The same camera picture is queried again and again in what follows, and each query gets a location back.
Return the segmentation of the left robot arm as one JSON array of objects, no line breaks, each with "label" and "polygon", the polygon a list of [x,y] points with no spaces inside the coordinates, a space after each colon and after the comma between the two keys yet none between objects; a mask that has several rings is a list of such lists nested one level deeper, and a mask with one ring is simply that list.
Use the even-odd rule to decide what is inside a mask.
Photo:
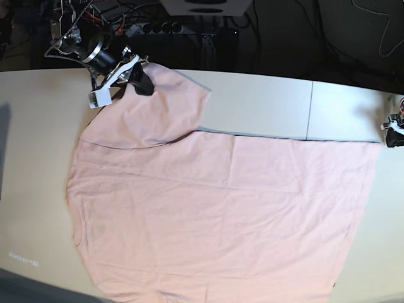
[{"label": "left robot arm", "polygon": [[381,130],[392,129],[396,133],[403,134],[403,96],[390,94],[384,105],[384,121]]}]

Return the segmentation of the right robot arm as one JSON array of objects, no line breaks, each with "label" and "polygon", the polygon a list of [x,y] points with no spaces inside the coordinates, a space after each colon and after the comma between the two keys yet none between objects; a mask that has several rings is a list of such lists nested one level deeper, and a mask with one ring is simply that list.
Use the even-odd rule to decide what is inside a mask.
[{"label": "right robot arm", "polygon": [[52,42],[44,57],[64,59],[83,66],[90,74],[94,96],[102,89],[133,85],[139,95],[154,92],[151,79],[145,74],[143,58],[135,54],[124,35],[124,26],[137,8],[117,1],[112,9],[120,15],[108,19],[95,1],[55,1],[50,27]]}]

